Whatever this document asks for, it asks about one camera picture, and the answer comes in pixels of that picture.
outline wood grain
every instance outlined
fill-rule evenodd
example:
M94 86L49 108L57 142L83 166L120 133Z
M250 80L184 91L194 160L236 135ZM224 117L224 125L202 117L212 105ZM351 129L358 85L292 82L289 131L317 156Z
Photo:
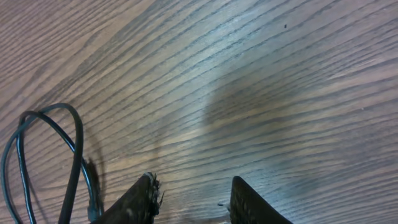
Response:
M294 223L398 222L397 0L1 1L0 49L1 149L23 111L72 104L106 208L151 170L156 223L220 222L234 175ZM72 154L41 122L25 144L54 223ZM8 174L28 222L15 149ZM73 223L87 206L81 176Z

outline wooden floor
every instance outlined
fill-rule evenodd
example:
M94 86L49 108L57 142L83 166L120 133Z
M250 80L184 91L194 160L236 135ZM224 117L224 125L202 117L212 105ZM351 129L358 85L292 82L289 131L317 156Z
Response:
M156 223L223 221L234 175L294 223L398 223L398 0L8 0L0 50L1 151L23 111L72 104L106 208L149 170ZM72 153L42 122L25 144L55 223ZM87 206L81 175L73 223Z

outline black cable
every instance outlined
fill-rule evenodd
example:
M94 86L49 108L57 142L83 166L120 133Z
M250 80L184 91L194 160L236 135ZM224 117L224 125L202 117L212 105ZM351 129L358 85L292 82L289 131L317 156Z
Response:
M67 133L51 118L44 115L44 113L56 109L56 108L65 108L69 112L71 112L73 119L75 120L75 127L76 127L76 145L70 139ZM11 199L9 198L9 191L6 185L6 158L11 148L12 142L14 139L17 139L17 152L18 152L18 159L19 159L19 167L22 176L22 184L24 186L24 195L25 195L25 202L26 207L29 215L29 220L31 223L35 223L34 213L32 209L32 203L30 201L30 192L29 192L29 175L27 173L25 158L24 158L24 145L23 145L23 137L24 137L24 130L28 127L28 125L33 122L34 119L39 118L46 123L48 123L61 137L62 139L68 144L69 148L74 152L73 158L73 165L72 171L70 174L67 192L65 194L65 198L62 205L62 210L59 218L59 223L69 223L70 215L72 213L73 202L75 199L75 193L77 188L77 182L80 174L80 166L83 171L83 175L86 180L86 184L89 191L90 196L90 204L88 207L89 216L90 212L95 214L95 218L100 216L103 213L103 204L100 199L99 193L99 183L95 181L94 173L90 169L88 169L87 163L83 158L83 124L81 119L77 113L77 111L70 105L65 103L58 103L52 106L48 106L39 112L35 111L26 111L21 115L19 121L19 127L17 131L11 136L10 140L6 144L6 148L4 149L2 160L1 160L1 183L2 183L2 191L4 195L4 199L6 201L6 205L16 223L22 223L21 219L18 217L14 207L12 206Z

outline black wire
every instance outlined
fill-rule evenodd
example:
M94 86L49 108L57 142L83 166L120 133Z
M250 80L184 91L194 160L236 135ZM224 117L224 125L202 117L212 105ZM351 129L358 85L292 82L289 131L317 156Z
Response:
M56 109L56 108L65 108L71 112L73 119L75 120L75 127L76 127L76 145L70 139L68 134L51 118L44 115L44 113ZM17 131L11 136L10 140L7 142L6 148L4 149L2 160L1 160L1 183L2 183L2 191L4 195L4 199L6 201L6 205L16 223L22 223L21 219L18 217L14 207L12 206L11 199L9 197L8 187L6 185L6 158L11 148L12 142L14 139L17 139L17 152L18 152L18 159L19 159L19 167L22 176L22 184L24 186L24 195L25 195L25 202L26 207L29 215L29 220L31 223L35 223L34 213L32 209L32 203L30 201L30 191L29 191L29 175L27 173L25 158L24 158L24 130L28 127L28 125L33 122L34 119L39 118L46 123L48 123L61 137L62 139L68 144L69 148L74 152L73 158L73 165L72 171L70 174L67 192L65 194L65 198L62 205L62 210L59 218L59 223L69 223L70 215L72 214L72 207L73 202L75 199L75 193L77 188L77 182L80 174L80 166L83 171L83 175L86 180L86 184L88 187L88 192L90 196L90 205L89 209L94 210L98 216L103 213L103 204L99 196L99 192L96 190L97 186L93 181L93 174L87 168L87 163L83 158L83 124L81 119L77 113L77 111L70 105L65 103L57 103L52 106L48 106L39 112L35 111L26 111L21 114L21 118L19 121L19 127Z

